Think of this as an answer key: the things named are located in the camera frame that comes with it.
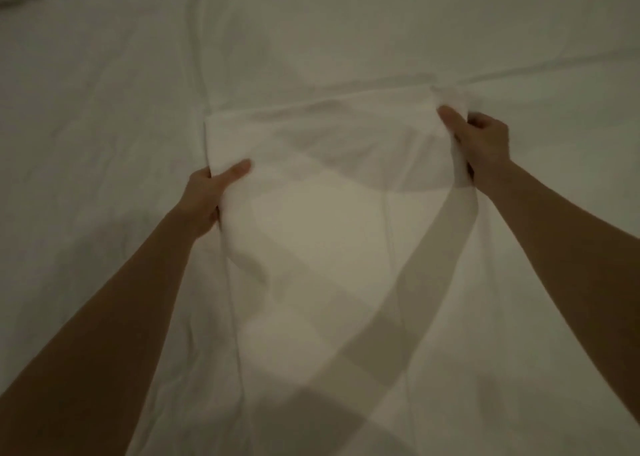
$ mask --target finger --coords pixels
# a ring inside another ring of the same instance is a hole
[[[490,125],[499,122],[499,120],[494,119],[490,115],[483,114],[482,112],[469,112],[467,121],[469,124],[475,125],[479,128],[487,128]]]
[[[473,126],[469,125],[464,117],[454,111],[448,105],[443,105],[438,108],[438,115],[447,126],[449,132],[459,141],[465,140],[468,135],[473,131]]]
[[[214,177],[220,193],[224,192],[229,187],[229,185],[235,183],[240,178],[245,177],[249,173],[249,171],[251,171],[251,167],[251,160],[243,159],[237,164],[231,166],[224,173],[221,173],[218,176]]]
[[[198,178],[211,178],[211,170],[207,166],[203,169],[198,169],[198,171],[194,171],[191,176]]]

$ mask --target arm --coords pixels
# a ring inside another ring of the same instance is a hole
[[[226,187],[194,173],[178,205],[0,397],[4,455],[123,455],[156,371],[191,247],[218,220]]]
[[[508,128],[440,116],[545,289],[609,385],[640,421],[640,240],[573,205],[509,159]]]

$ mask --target bed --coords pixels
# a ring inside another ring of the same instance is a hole
[[[132,254],[191,170],[251,151],[220,127],[224,117],[454,88],[465,107],[511,126],[516,162],[640,235],[639,6],[32,0],[3,9],[0,386]],[[309,156],[318,141],[327,137],[276,152]],[[372,188],[361,171],[358,191],[385,193],[396,218],[404,258],[379,284],[408,271],[415,284],[404,302],[397,290],[392,306],[384,296],[291,297],[269,275],[246,276],[269,273],[255,240],[238,252],[237,236],[212,233],[189,263],[129,453],[636,454],[637,424],[491,204],[451,179],[394,191]],[[338,169],[331,194],[352,197],[346,179],[353,172]],[[313,218],[299,189],[278,191],[261,203],[271,216],[277,203],[282,219]],[[255,227],[236,218],[231,231]],[[292,272],[310,265],[317,282],[344,284],[305,257],[358,218],[331,219],[334,229],[295,238],[283,221],[263,221],[255,235],[271,240],[270,252],[294,252]],[[345,241],[346,252],[356,256],[358,242]],[[422,266],[432,277],[420,277]],[[255,279],[266,301],[238,288]],[[425,303],[416,293],[433,279]],[[306,357],[314,347],[322,355]],[[382,383],[367,385],[363,366]]]

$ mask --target bed sheet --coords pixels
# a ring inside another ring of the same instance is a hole
[[[0,390],[205,164],[190,3],[0,11]],[[247,453],[217,242],[193,253],[129,454]]]

